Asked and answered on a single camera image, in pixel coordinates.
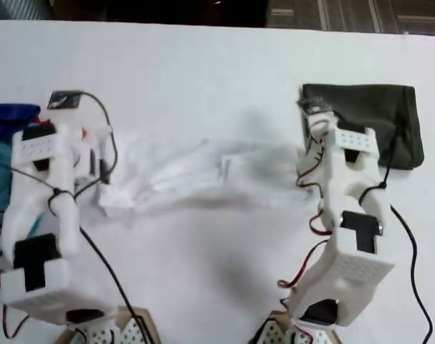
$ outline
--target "black cable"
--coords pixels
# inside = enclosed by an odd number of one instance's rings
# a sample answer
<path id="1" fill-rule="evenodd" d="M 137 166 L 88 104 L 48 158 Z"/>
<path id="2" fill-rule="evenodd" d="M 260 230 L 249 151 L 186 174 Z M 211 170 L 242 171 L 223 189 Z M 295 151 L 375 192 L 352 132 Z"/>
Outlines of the black cable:
<path id="1" fill-rule="evenodd" d="M 110 276 L 112 276 L 112 279 L 114 280 L 115 284 L 117 285 L 118 291 L 120 292 L 120 295 L 122 295 L 123 301 L 125 301 L 125 305 L 128 308 L 128 311 L 130 312 L 131 316 L 134 318 L 134 320 L 136 321 L 136 324 L 138 325 L 140 331 L 143 334 L 144 338 L 147 338 L 147 335 L 144 332 L 144 328 L 141 324 L 141 322 L 138 319 L 138 315 L 135 313 L 133 306 L 131 306 L 130 304 L 130 300 L 127 298 L 126 294 L 125 294 L 125 290 L 123 290 L 123 287 L 120 283 L 120 281 L 118 280 L 117 275 L 115 274 L 113 268 L 110 266 L 109 262 L 106 260 L 106 258 L 104 257 L 104 254 L 102 254 L 102 252 L 100 251 L 100 249 L 98 249 L 98 247 L 96 246 L 96 244 L 94 243 L 94 241 L 90 238 L 90 236 L 88 235 L 88 233 L 82 228 L 80 227 L 80 233 L 82 233 L 83 237 L 85 238 L 85 240 L 87 240 L 88 244 L 90 244 L 90 246 L 92 247 L 92 249 L 96 252 L 96 255 L 101 259 L 102 263 L 105 265 L 105 267 L 107 268 L 107 270 L 110 273 Z"/>
<path id="2" fill-rule="evenodd" d="M 390 156 L 388 159 L 388 165 L 386 168 L 386 173 L 384 175 L 383 181 L 381 181 L 377 186 L 371 186 L 371 187 L 367 188 L 366 190 L 364 190 L 364 192 L 359 197 L 359 205 L 362 204 L 363 199 L 365 198 L 365 196 L 367 196 L 367 194 L 370 191 L 375 190 L 376 188 L 380 188 L 383 190 L 386 189 L 387 181 L 388 181 L 388 177 L 389 177 L 389 171 L 391 169 L 392 160 L 393 160 L 393 157 L 394 157 L 394 154 L 396 151 L 397 136 L 398 136 L 398 127 L 396 127 L 396 131 L 395 131 L 394 136 L 391 140 L 391 144 L 389 145 Z M 416 239 L 415 239 L 412 231 L 410 230 L 410 227 L 408 227 L 408 224 L 405 222 L 403 217 L 398 213 L 396 208 L 394 208 L 392 205 L 391 205 L 391 211 L 396 216 L 396 218 L 400 221 L 402 227 L 405 229 L 405 231 L 408 234 L 408 237 L 410 239 L 411 246 L 413 247 L 413 255 L 411 257 L 411 266 L 410 266 L 410 282 L 411 282 L 411 288 L 413 289 L 413 294 L 415 295 L 416 301 L 417 301 L 419 307 L 421 308 L 421 311 L 423 312 L 424 317 L 426 318 L 428 326 L 429 326 L 427 334 L 423 339 L 423 344 L 426 344 L 429 341 L 429 338 L 432 336 L 432 333 L 434 331 L 434 326 L 432 324 L 432 319 L 426 310 L 426 307 L 424 306 L 423 302 L 421 301 L 421 298 L 419 297 L 418 288 L 416 287 L 415 268 L 416 268 L 416 258 L 418 256 L 418 245 L 416 244 Z"/>
<path id="3" fill-rule="evenodd" d="M 89 93 L 89 92 L 85 92 L 85 91 L 78 91 L 78 92 L 72 93 L 71 95 L 68 95 L 68 97 L 72 96 L 72 95 L 87 95 L 88 97 L 91 97 L 93 100 L 95 100 L 100 105 L 102 111 L 104 112 L 107 124 L 109 126 L 111 126 L 109 115 L 107 113 L 107 110 L 106 110 L 105 106 L 103 105 L 103 103 L 95 95 L 93 95 L 92 93 Z M 77 197 L 80 196 L 85 190 L 88 190 L 91 186 L 93 186 L 96 183 L 100 182 L 103 178 L 108 177 L 114 171 L 114 169 L 115 169 L 115 167 L 117 165 L 117 162 L 118 162 L 118 151 L 117 151 L 117 146 L 115 144 L 115 137 L 113 135 L 113 131 L 111 131 L 110 137 L 112 139 L 113 149 L 114 149 L 114 153 L 115 153 L 114 164 L 112 165 L 112 167 L 107 171 L 107 173 L 104 176 L 100 176 L 96 180 L 92 181 L 91 183 L 88 183 L 86 186 L 84 186 L 82 189 L 80 189 L 75 194 L 75 196 L 73 196 L 75 201 L 77 201 Z M 49 198 L 49 200 L 47 202 L 48 205 L 50 205 L 50 202 L 56 196 L 58 196 L 60 194 L 63 194 L 63 193 L 70 194 L 69 191 L 64 191 L 64 190 L 60 190 L 59 188 L 55 188 L 54 186 L 48 184 L 45 181 L 42 181 L 41 179 L 37 178 L 36 176 L 32 176 L 32 175 L 30 175 L 28 173 L 20 171 L 20 170 L 18 170 L 16 168 L 13 168 L 11 166 L 4 165 L 3 163 L 0 163 L 0 166 L 3 167 L 3 168 L 8 169 L 10 171 L 20 173 L 23 176 L 30 177 L 30 178 L 32 178 L 32 179 L 34 179 L 34 180 L 36 180 L 36 181 L 38 181 L 40 183 L 43 183 L 44 185 L 46 185 L 48 187 L 50 187 L 53 190 L 53 195 Z M 150 342 L 153 343 L 151 334 L 148 331 L 147 326 L 145 328 L 143 327 L 143 321 L 141 321 L 141 320 L 143 320 L 143 318 L 135 313 L 135 311 L 133 309 L 133 306 L 130 304 L 129 299 L 127 298 L 127 296 L 125 294 L 125 290 L 123 289 L 122 285 L 120 284 L 120 281 L 118 280 L 117 275 L 115 274 L 113 268 L 110 266 L 109 262 L 104 257 L 104 254 L 102 254 L 102 252 L 98 249 L 98 247 L 96 246 L 94 241 L 90 238 L 88 233 L 81 226 L 80 226 L 80 232 L 82 233 L 83 237 L 87 240 L 88 244 L 93 248 L 93 250 L 95 251 L 96 255 L 101 259 L 102 263 L 106 266 L 106 268 L 109 271 L 110 275 L 112 276 L 115 284 L 117 285 L 118 291 L 122 295 L 123 301 L 125 302 L 125 305 L 126 305 L 128 311 L 130 312 L 131 316 L 133 317 L 134 321 L 136 322 L 136 325 L 138 325 L 138 327 L 139 327 L 143 337 L 144 338 L 148 338 L 150 340 Z"/>
<path id="4" fill-rule="evenodd" d="M 367 194 L 372 191 L 375 190 L 377 188 L 381 188 L 381 189 L 385 189 L 388 186 L 388 177 L 389 177 L 389 171 L 391 170 L 391 165 L 392 165 L 392 160 L 394 158 L 394 153 L 396 152 L 396 139 L 398 136 L 398 127 L 396 127 L 396 130 L 394 131 L 394 135 L 391 139 L 391 143 L 389 144 L 389 159 L 388 159 L 388 165 L 386 166 L 386 173 L 384 174 L 384 179 L 383 181 L 381 181 L 378 185 L 376 186 L 371 186 L 369 188 L 366 188 L 363 193 L 360 195 L 359 197 L 359 205 L 362 205 L 363 199 L 365 198 L 365 196 L 367 196 Z"/>
<path id="5" fill-rule="evenodd" d="M 429 330 L 427 331 L 426 337 L 424 337 L 423 344 L 426 344 L 429 340 L 429 338 L 432 335 L 432 332 L 434 331 L 434 326 L 432 325 L 432 319 L 427 313 L 426 308 L 423 305 L 423 302 L 421 301 L 421 298 L 418 294 L 418 289 L 416 288 L 416 281 L 415 281 L 415 266 L 416 266 L 416 258 L 418 256 L 418 245 L 416 245 L 416 240 L 413 235 L 413 233 L 410 230 L 410 227 L 408 227 L 408 224 L 403 219 L 402 215 L 398 213 L 396 208 L 394 208 L 391 205 L 391 211 L 396 215 L 396 218 L 400 221 L 403 228 L 405 229 L 406 233 L 408 234 L 408 237 L 410 238 L 411 246 L 413 247 L 413 256 L 411 258 L 411 267 L 410 267 L 410 281 L 411 281 L 411 288 L 413 289 L 413 293 L 415 295 L 416 301 L 423 311 L 424 316 L 426 317 L 427 323 L 429 324 Z"/>
<path id="6" fill-rule="evenodd" d="M 100 182 L 101 180 L 103 180 L 104 178 L 106 178 L 106 177 L 110 176 L 110 174 L 112 174 L 112 172 L 115 170 L 115 167 L 116 167 L 117 162 L 118 162 L 118 150 L 117 150 L 117 144 L 115 143 L 115 136 L 114 136 L 114 132 L 112 130 L 112 123 L 110 122 L 109 113 L 107 112 L 107 109 L 105 108 L 105 106 L 101 102 L 101 100 L 99 100 L 99 98 L 96 97 L 95 95 L 93 95 L 92 93 L 85 92 L 85 91 L 76 91 L 76 92 L 73 92 L 73 93 L 67 95 L 67 97 L 72 97 L 72 96 L 75 96 L 75 95 L 86 95 L 86 96 L 92 98 L 101 107 L 101 110 L 102 110 L 102 112 L 104 113 L 104 116 L 105 116 L 105 120 L 107 121 L 107 125 L 109 125 L 110 128 L 111 128 L 110 139 L 112 141 L 112 147 L 113 147 L 113 150 L 114 150 L 114 163 L 112 164 L 112 167 L 109 168 L 109 170 L 107 170 L 107 172 L 104 174 L 104 176 L 100 176 L 98 179 L 92 181 L 91 183 L 88 183 L 86 186 L 81 188 L 75 194 L 75 198 L 77 198 L 83 192 L 85 192 L 86 190 L 91 188 L 93 185 L 95 185 L 96 183 Z"/>
<path id="7" fill-rule="evenodd" d="M 5 168 L 5 169 L 10 170 L 10 171 L 13 171 L 13 172 L 17 172 L 19 174 L 22 174 L 23 176 L 30 177 L 30 178 L 34 179 L 35 181 L 38 181 L 39 183 L 42 183 L 42 184 L 48 186 L 49 188 L 53 188 L 53 186 L 48 184 L 46 181 L 43 181 L 42 179 L 37 178 L 36 176 L 33 176 L 33 175 L 28 174 L 26 172 L 23 172 L 23 171 L 19 170 L 18 168 L 11 167 L 10 165 L 6 165 L 5 163 L 0 163 L 0 167 Z"/>
<path id="8" fill-rule="evenodd" d="M 74 329 L 75 332 L 79 333 L 82 337 L 83 337 L 83 341 L 85 344 L 88 343 L 88 339 L 87 339 L 87 335 L 85 334 L 85 332 L 83 332 L 81 329 L 79 328 L 75 328 Z"/>

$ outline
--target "dark floor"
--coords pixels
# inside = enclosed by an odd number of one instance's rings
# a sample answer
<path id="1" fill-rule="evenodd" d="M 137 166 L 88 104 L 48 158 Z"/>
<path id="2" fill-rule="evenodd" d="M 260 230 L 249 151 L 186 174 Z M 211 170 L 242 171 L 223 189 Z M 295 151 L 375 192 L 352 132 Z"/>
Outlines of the dark floor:
<path id="1" fill-rule="evenodd" d="M 435 0 L 0 0 L 0 19 L 435 35 Z"/>
<path id="2" fill-rule="evenodd" d="M 435 0 L 271 0 L 267 26 L 435 35 Z"/>

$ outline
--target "white plastic part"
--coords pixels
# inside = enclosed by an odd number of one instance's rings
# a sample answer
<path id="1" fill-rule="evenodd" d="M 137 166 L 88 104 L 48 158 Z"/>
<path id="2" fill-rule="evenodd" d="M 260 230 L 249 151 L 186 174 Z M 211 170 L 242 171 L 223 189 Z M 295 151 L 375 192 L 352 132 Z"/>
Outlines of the white plastic part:
<path id="1" fill-rule="evenodd" d="M 324 199 L 320 207 L 323 210 L 322 223 L 333 234 L 322 256 L 306 271 L 288 300 L 293 323 L 319 329 L 349 326 L 371 302 L 378 284 L 394 266 L 391 258 L 393 248 L 381 230 L 387 226 L 390 216 L 386 192 L 371 191 L 362 206 L 358 203 L 360 195 L 368 187 L 377 186 L 382 180 L 378 170 L 375 131 L 366 128 L 365 134 L 358 134 L 339 129 L 336 120 L 331 118 L 333 114 L 328 115 L 330 120 L 320 129 L 321 135 L 328 133 L 323 135 L 326 137 L 321 182 Z M 315 123 L 318 118 L 312 115 L 309 120 Z M 360 151 L 355 163 L 346 161 L 345 149 Z M 315 181 L 321 179 L 318 173 L 312 177 Z M 374 253 L 358 250 L 356 231 L 341 227 L 341 216 L 345 210 L 377 218 L 381 235 L 375 236 Z M 338 301 L 335 324 L 319 325 L 300 319 L 309 306 L 326 299 Z"/>
<path id="2" fill-rule="evenodd" d="M 9 265 L 14 266 L 15 244 L 28 237 L 34 222 L 50 207 L 56 215 L 53 221 L 58 222 L 58 230 L 50 228 L 50 231 L 56 234 L 61 257 L 44 262 L 45 284 L 39 289 L 26 291 L 22 268 L 3 273 L 2 299 L 6 305 L 47 323 L 72 325 L 67 319 L 67 312 L 71 310 L 99 310 L 103 313 L 96 320 L 80 323 L 81 326 L 105 322 L 116 316 L 118 291 L 102 262 L 93 252 L 88 254 L 90 246 L 86 242 L 82 245 L 84 239 L 73 197 L 76 163 L 87 166 L 79 175 L 89 174 L 90 147 L 76 140 L 66 125 L 54 124 L 54 129 L 55 133 L 50 130 L 48 135 L 29 140 L 23 140 L 23 132 L 15 133 L 11 166 L 66 192 L 50 200 L 54 195 L 52 188 L 13 172 L 0 248 Z M 38 171 L 34 162 L 43 159 L 49 160 L 48 169 Z"/>
<path id="3" fill-rule="evenodd" d="M 70 344 L 109 344 L 112 340 L 112 333 L 114 344 L 151 344 L 148 338 L 144 338 L 136 321 L 132 318 L 121 333 L 115 325 L 90 327 L 84 333 L 87 336 L 87 343 L 81 334 L 76 333 Z"/>
<path id="4" fill-rule="evenodd" d="M 144 338 L 136 321 L 131 318 L 130 322 L 120 335 L 120 344 L 152 344 L 148 338 Z"/>
<path id="5" fill-rule="evenodd" d="M 25 290 L 23 269 L 3 273 L 3 302 L 56 325 L 67 323 L 68 310 L 101 310 L 105 318 L 114 317 L 117 297 L 110 281 L 96 279 L 95 274 L 88 271 L 88 262 L 75 263 L 63 258 L 45 262 L 45 287 L 29 292 Z"/>
<path id="6" fill-rule="evenodd" d="M 268 320 L 263 327 L 257 344 L 283 344 L 284 333 L 279 328 L 276 320 Z"/>
<path id="7" fill-rule="evenodd" d="M 269 320 L 265 323 L 257 344 L 333 344 L 323 330 L 308 328 L 306 331 L 312 336 L 312 343 L 309 343 L 309 338 L 302 334 L 295 325 L 283 333 L 276 320 Z"/>
<path id="8" fill-rule="evenodd" d="M 60 190 L 74 193 L 74 155 L 72 141 L 64 125 L 56 125 L 56 133 L 23 140 L 23 132 L 14 134 L 11 166 L 35 176 Z M 34 161 L 49 159 L 49 170 L 38 171 Z M 14 245 L 26 239 L 34 222 L 48 210 L 48 199 L 53 190 L 33 178 L 13 173 L 10 204 L 4 214 L 1 248 L 6 260 L 13 264 Z M 78 208 L 73 198 L 63 193 L 52 202 L 53 211 L 59 216 L 59 251 L 69 257 L 78 250 Z"/>

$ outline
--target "white tabletop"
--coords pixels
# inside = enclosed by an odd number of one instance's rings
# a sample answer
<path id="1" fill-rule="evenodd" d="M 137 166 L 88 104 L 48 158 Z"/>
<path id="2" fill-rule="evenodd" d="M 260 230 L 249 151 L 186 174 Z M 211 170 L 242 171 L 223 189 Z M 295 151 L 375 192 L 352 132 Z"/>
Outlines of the white tabletop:
<path id="1" fill-rule="evenodd" d="M 416 278 L 435 321 L 435 37 L 0 22 L 0 102 L 45 108 L 53 90 L 87 90 L 106 104 L 116 137 L 301 144 L 295 101 L 306 82 L 416 88 L 426 160 L 412 172 L 393 171 L 388 194 L 418 239 Z M 99 111 L 90 103 L 82 101 L 79 114 Z M 315 205 L 169 211 L 129 224 L 90 223 L 83 214 L 82 221 L 164 343 L 246 343 L 286 295 L 277 279 L 292 277 L 317 241 L 307 229 Z M 401 233 L 398 266 L 355 323 L 338 329 L 345 343 L 420 343 L 426 332 L 409 284 L 410 243 L 396 221 L 386 230 Z M 50 343 L 59 331 L 31 322 L 17 343 Z"/>

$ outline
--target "dark green pouch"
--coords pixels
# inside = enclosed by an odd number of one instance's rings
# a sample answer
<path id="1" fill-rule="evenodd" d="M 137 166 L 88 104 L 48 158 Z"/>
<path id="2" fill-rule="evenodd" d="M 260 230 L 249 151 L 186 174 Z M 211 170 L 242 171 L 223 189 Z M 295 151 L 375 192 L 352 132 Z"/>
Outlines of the dark green pouch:
<path id="1" fill-rule="evenodd" d="M 375 130 L 380 165 L 386 166 L 388 162 L 389 146 L 397 127 L 398 135 L 391 167 L 411 170 L 423 163 L 424 152 L 413 87 L 303 85 L 302 99 L 313 97 L 321 97 L 347 121 Z"/>

